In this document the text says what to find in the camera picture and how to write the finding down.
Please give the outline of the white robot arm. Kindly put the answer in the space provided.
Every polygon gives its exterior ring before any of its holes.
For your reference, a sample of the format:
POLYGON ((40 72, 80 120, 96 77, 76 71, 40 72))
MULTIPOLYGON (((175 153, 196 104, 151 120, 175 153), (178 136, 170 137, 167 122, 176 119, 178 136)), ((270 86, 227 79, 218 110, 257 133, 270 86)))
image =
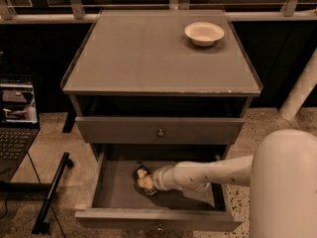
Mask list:
POLYGON ((249 238, 317 238, 317 137, 282 129, 251 156, 180 162, 137 180, 142 188, 198 191, 210 183, 250 189, 249 238))

